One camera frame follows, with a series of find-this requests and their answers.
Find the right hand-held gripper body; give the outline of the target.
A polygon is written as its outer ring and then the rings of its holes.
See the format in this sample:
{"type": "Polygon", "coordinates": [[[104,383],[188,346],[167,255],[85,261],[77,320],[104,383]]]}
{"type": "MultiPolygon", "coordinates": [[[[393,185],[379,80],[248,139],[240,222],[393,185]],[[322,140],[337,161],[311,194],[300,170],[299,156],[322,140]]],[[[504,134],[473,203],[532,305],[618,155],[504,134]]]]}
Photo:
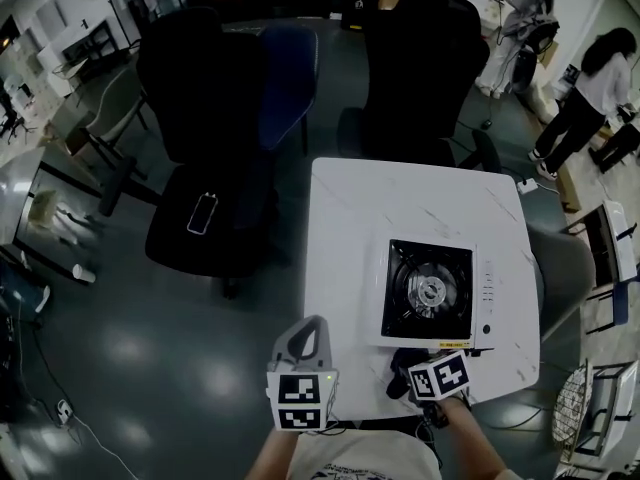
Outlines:
{"type": "Polygon", "coordinates": [[[419,401],[439,401],[465,391],[471,384],[463,350],[412,366],[408,377],[419,401]]]}

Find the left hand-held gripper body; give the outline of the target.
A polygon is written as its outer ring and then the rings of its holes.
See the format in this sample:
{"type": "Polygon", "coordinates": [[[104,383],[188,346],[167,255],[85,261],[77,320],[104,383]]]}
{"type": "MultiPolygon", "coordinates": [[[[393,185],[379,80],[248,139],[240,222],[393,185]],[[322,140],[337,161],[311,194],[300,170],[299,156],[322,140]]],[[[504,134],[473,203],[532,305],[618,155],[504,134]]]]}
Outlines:
{"type": "Polygon", "coordinates": [[[266,395],[274,426],[284,432],[323,432],[328,429],[339,372],[295,369],[279,363],[266,373],[266,395]]]}

